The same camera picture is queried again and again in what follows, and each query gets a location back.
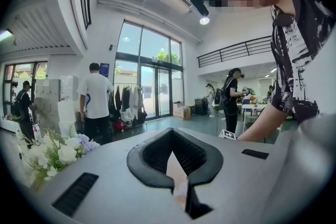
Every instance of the balcony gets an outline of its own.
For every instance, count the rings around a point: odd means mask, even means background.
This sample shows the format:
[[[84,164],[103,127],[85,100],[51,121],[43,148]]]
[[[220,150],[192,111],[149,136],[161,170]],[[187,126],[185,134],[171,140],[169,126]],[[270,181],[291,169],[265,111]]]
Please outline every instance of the balcony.
[[[271,51],[271,36],[256,38],[237,43],[223,49],[215,50],[198,56],[198,66],[205,67],[240,57],[263,54]]]

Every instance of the air vent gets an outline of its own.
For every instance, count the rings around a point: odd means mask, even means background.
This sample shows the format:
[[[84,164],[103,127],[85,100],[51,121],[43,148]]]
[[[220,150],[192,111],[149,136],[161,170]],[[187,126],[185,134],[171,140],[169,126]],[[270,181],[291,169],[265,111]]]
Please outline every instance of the air vent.
[[[97,181],[98,176],[83,173],[53,204],[57,210],[72,217]]]

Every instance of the spotlight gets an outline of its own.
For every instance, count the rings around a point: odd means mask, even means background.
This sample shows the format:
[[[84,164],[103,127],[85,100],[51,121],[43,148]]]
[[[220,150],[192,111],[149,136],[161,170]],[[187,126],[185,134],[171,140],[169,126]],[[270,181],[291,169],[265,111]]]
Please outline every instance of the spotlight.
[[[210,22],[210,19],[209,19],[208,17],[203,17],[203,18],[199,21],[199,23],[200,23],[201,25],[207,25],[209,22]]]

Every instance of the black-and-white patterned shirt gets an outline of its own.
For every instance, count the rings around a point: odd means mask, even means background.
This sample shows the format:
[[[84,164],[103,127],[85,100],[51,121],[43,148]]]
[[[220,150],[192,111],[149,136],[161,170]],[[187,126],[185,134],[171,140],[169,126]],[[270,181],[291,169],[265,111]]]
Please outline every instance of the black-and-white patterned shirt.
[[[284,112],[294,107],[298,122],[319,113],[315,99],[307,94],[305,69],[326,43],[335,14],[320,0],[293,0],[296,17],[271,8],[271,47],[277,64],[277,81],[271,104]]]

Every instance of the doorway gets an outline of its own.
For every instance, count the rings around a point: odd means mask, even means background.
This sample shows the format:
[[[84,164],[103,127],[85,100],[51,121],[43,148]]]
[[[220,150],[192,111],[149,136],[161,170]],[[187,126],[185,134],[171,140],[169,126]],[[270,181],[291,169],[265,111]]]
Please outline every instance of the doorway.
[[[147,120],[172,115],[172,72],[170,69],[151,65],[140,65],[140,82]]]

